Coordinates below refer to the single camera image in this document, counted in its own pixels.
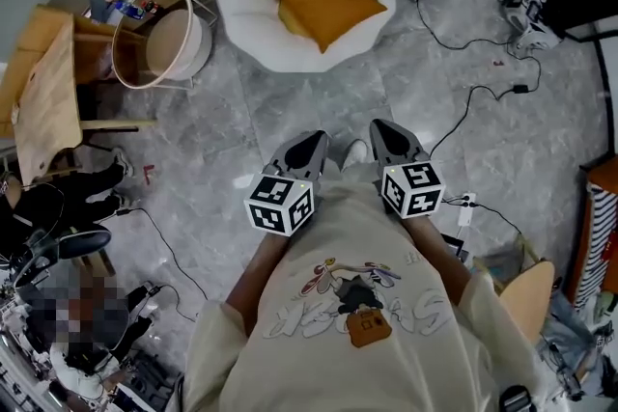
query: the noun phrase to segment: white armchair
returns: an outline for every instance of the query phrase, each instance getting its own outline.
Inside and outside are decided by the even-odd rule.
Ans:
[[[360,22],[325,53],[310,39],[288,31],[277,14],[279,0],[217,0],[230,41],[274,72],[323,72],[369,50],[395,13],[395,0],[379,0],[386,11]]]

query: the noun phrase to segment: black and white cube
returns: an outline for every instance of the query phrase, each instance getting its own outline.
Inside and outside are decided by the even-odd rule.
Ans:
[[[313,183],[259,174],[244,205],[254,229],[290,236],[315,210]]]
[[[384,167],[381,195],[402,218],[435,213],[445,189],[431,161]]]

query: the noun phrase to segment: striped fabric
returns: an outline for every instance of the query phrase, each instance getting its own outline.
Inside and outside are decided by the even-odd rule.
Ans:
[[[574,307],[580,311],[588,299],[603,283],[608,261],[603,261],[603,251],[609,235],[616,228],[616,205],[618,196],[603,191],[601,187],[590,184],[592,201],[590,218],[590,236],[588,238],[588,257],[581,271]]]

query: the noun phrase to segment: white power strip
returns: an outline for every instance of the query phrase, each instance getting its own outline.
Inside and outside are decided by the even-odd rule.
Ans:
[[[473,192],[464,192],[462,196],[467,196],[468,203],[476,201],[476,194]],[[471,206],[461,206],[460,207],[460,217],[457,220],[457,225],[460,227],[468,227],[470,223],[472,223],[472,208]]]

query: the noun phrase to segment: sneaker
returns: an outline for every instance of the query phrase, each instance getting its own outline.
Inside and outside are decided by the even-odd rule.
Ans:
[[[114,163],[123,167],[125,177],[133,177],[135,175],[135,169],[128,158],[126,157],[125,150],[120,147],[116,147],[112,150],[114,153]]]
[[[116,190],[112,190],[111,194],[109,195],[110,198],[118,198],[118,209],[127,209],[131,206],[131,200],[127,197],[124,196],[123,194],[120,194],[118,191]]]
[[[346,150],[346,158],[344,159],[344,166],[341,168],[341,171],[343,172],[355,163],[365,163],[368,154],[369,147],[367,143],[362,139],[355,139]]]

